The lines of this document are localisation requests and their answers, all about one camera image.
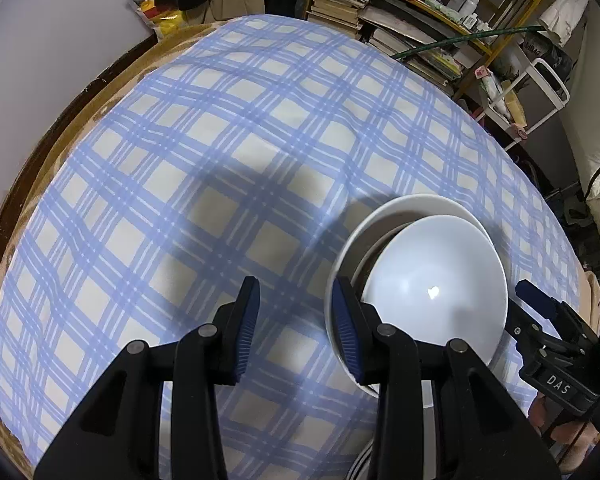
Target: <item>bowl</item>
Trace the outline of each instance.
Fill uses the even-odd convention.
[[[387,244],[362,301],[413,339],[444,346],[460,338],[488,364],[507,317],[507,280],[479,229],[456,216],[430,216]]]
[[[331,292],[333,281],[336,279],[336,276],[347,276],[352,280],[354,288],[356,288],[353,277],[356,275],[358,278],[363,272],[362,265],[374,252],[374,249],[378,247],[378,242],[382,243],[382,241],[386,240],[388,236],[391,236],[393,232],[400,231],[405,224],[432,215],[452,215],[467,220],[480,230],[493,246],[487,231],[485,231],[478,219],[459,203],[435,194],[412,194],[389,200],[389,202],[380,206],[367,216],[350,234],[338,253],[333,267],[331,267],[324,295],[324,319],[327,335],[331,347],[345,373],[360,389],[373,397],[377,397],[378,393],[369,386],[360,386],[355,381],[344,364],[342,354],[338,348],[331,319]],[[426,385],[426,382],[427,381],[424,381],[423,384],[424,399],[430,397],[430,387]]]

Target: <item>tablecloth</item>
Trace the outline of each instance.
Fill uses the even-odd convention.
[[[230,477],[342,478],[375,399],[329,346],[326,277],[369,212],[414,192],[472,211],[510,285],[577,304],[554,215],[442,92],[328,28],[232,21],[138,83],[45,191],[0,292],[0,418],[37,463],[128,341],[181,338],[250,274],[262,292],[250,364],[218,388]],[[504,338],[493,369],[525,408],[519,366]]]

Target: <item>blue and white checkered cloth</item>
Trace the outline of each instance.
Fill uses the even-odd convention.
[[[221,27],[136,85],[44,193],[0,294],[2,421],[37,463],[128,341],[181,338],[252,274],[250,364],[218,390],[230,477],[342,478],[376,401],[330,348],[326,278],[367,214],[414,192],[468,208],[510,284],[528,278],[577,304],[578,263],[554,215],[443,93],[313,23]],[[519,366],[503,344],[494,370],[525,407]]]

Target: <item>white cloth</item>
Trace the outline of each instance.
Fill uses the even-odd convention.
[[[564,46],[578,25],[589,0],[555,0],[540,16],[541,25],[549,32],[551,40]]]

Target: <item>white wall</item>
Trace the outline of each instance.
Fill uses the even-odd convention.
[[[126,0],[0,1],[0,206],[62,110],[149,33]]]

